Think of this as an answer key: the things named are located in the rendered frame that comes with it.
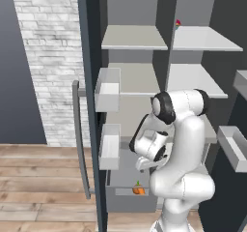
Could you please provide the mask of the dark grey fridge door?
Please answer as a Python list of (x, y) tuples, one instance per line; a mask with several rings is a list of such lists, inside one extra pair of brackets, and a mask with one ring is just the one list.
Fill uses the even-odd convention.
[(96, 112), (95, 88), (101, 68), (101, 36), (99, 0), (77, 0), (85, 75), (85, 88), (89, 116), (91, 152), (95, 179), (96, 214), (98, 232), (107, 232), (106, 171), (99, 169), (99, 146), (106, 114)]
[[(238, 127), (247, 139), (247, 101), (237, 92), (228, 126)], [(247, 224), (247, 173), (236, 173), (220, 145), (211, 170), (215, 194), (200, 205), (205, 232), (243, 232)]]

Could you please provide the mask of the grey door bin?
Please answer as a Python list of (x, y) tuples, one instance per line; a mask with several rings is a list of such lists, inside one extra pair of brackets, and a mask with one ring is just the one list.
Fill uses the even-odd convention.
[(237, 70), (233, 87), (247, 101), (247, 70)]
[(96, 112), (117, 112), (120, 106), (121, 70), (101, 68), (95, 88)]
[(119, 124), (104, 124), (99, 147), (99, 169), (118, 170), (120, 165), (120, 135)]
[(235, 126), (220, 126), (218, 141), (236, 173), (247, 173), (247, 139)]

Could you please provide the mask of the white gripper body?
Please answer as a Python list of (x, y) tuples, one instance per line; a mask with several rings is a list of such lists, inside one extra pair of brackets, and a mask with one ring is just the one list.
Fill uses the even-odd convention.
[(158, 166), (157, 162), (151, 161), (144, 157), (138, 158), (135, 164), (136, 169), (140, 172), (144, 171), (145, 169), (149, 169), (157, 166)]

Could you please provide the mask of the grey fridge shelf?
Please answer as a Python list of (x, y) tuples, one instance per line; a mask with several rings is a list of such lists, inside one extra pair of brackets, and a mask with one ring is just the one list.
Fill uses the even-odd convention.
[(122, 96), (120, 98), (119, 111), (109, 112), (106, 117), (106, 123), (120, 124), (122, 140), (130, 140), (136, 132), (143, 117), (150, 112), (150, 97)]
[(192, 89), (204, 90), (213, 99), (226, 99), (228, 97), (201, 64), (172, 64), (167, 90)]
[(159, 92), (155, 72), (150, 63), (110, 63), (109, 68), (121, 70), (121, 94), (154, 96)]
[(150, 25), (108, 25), (101, 47), (103, 49), (168, 49), (157, 28)]
[(243, 48), (208, 26), (180, 26), (173, 50), (242, 51)]
[(209, 120), (207, 119), (205, 115), (202, 115), (201, 118), (205, 123), (206, 144), (216, 144), (217, 137), (216, 137), (216, 132), (214, 128), (212, 127), (211, 123), (209, 122)]

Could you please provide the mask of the orange carrot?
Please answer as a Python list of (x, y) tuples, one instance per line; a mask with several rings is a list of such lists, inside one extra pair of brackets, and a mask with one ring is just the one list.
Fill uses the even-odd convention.
[(142, 187), (140, 182), (136, 183), (136, 185), (133, 187), (132, 191), (134, 194), (138, 194), (138, 195), (144, 195), (145, 194), (145, 189)]

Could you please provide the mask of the dark grey open fridge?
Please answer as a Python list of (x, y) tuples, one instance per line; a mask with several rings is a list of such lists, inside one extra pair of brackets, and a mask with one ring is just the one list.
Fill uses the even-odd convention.
[[(172, 64), (201, 64), (218, 86), (228, 95), (226, 99), (209, 98), (204, 114), (217, 132), (220, 126), (230, 123), (237, 98), (233, 81), (237, 70), (247, 70), (247, 0), (99, 0), (101, 43), (108, 25), (155, 26), (168, 46), (167, 50), (103, 49), (101, 68), (110, 63), (150, 63), (153, 66), (159, 92), (167, 90)], [(176, 20), (181, 26), (208, 26), (230, 41), (242, 47), (242, 51), (192, 51), (173, 50)], [(124, 218), (142, 214), (149, 232), (162, 213), (164, 199), (151, 193), (150, 176), (171, 155), (175, 129), (168, 129), (164, 157), (157, 167), (140, 172), (135, 164), (141, 156), (129, 149), (130, 140), (120, 136), (120, 165), (118, 170), (105, 170), (106, 209), (121, 213)], [(211, 177), (220, 144), (206, 144), (201, 165), (197, 171)], [(132, 189), (140, 182), (144, 195), (134, 194)]]

